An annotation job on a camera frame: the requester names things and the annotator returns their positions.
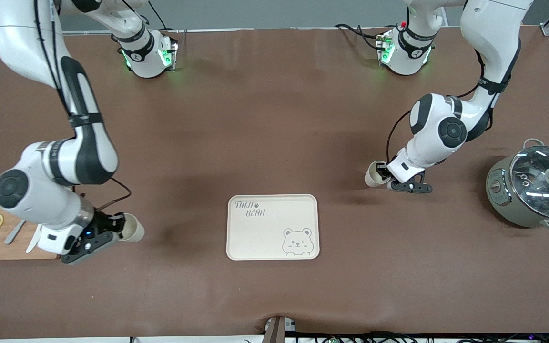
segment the pot lid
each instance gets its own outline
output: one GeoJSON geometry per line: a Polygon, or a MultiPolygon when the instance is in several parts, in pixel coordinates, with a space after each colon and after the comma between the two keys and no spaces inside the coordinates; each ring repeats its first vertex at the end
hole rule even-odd
{"type": "Polygon", "coordinates": [[[519,152],[510,165],[514,193],[534,212],[549,219],[549,146],[519,152]]]}

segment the white knife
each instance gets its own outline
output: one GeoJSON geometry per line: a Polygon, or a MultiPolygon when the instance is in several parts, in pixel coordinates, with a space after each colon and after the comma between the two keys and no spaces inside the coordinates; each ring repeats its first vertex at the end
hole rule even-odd
{"type": "Polygon", "coordinates": [[[37,228],[35,229],[35,233],[33,233],[33,238],[31,239],[31,243],[29,243],[29,246],[27,247],[27,251],[25,253],[31,252],[33,248],[37,245],[37,242],[39,242],[41,237],[41,224],[37,225],[37,228]]]}

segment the pot control knob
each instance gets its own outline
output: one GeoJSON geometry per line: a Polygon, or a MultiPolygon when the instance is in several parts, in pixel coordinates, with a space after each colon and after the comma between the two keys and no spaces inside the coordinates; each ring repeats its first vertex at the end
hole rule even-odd
{"type": "Polygon", "coordinates": [[[495,180],[490,183],[490,191],[493,193],[499,193],[501,191],[501,182],[495,180]]]}

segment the knife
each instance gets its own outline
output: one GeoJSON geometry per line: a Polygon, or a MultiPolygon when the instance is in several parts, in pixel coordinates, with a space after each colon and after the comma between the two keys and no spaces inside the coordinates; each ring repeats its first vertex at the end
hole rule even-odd
{"type": "Polygon", "coordinates": [[[8,245],[8,244],[11,244],[14,239],[16,238],[16,236],[18,236],[18,233],[20,232],[20,229],[22,228],[22,226],[26,223],[27,221],[22,219],[20,221],[20,223],[18,223],[18,225],[14,228],[14,230],[12,230],[10,232],[10,234],[6,237],[6,240],[4,241],[4,244],[8,245]]]}
{"type": "Polygon", "coordinates": [[[29,246],[27,247],[27,251],[25,253],[31,252],[33,248],[37,245],[37,242],[39,242],[41,237],[41,224],[37,225],[37,228],[35,228],[35,233],[33,233],[33,238],[31,239],[31,242],[29,243],[29,246]]]}

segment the gray floor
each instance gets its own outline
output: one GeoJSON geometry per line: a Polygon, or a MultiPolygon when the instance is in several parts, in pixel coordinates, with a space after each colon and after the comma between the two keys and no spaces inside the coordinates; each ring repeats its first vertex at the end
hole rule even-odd
{"type": "MultiPolygon", "coordinates": [[[[384,26],[406,19],[401,0],[152,0],[166,26],[174,29],[297,28],[334,26],[341,22],[362,26],[384,26]]],[[[150,20],[151,28],[161,24],[149,6],[138,11],[150,20]]],[[[461,7],[447,9],[448,23],[458,26],[461,7]]],[[[525,24],[539,24],[549,17],[549,0],[535,0],[525,24]]],[[[103,26],[82,15],[61,17],[63,30],[103,30],[103,26]]]]}

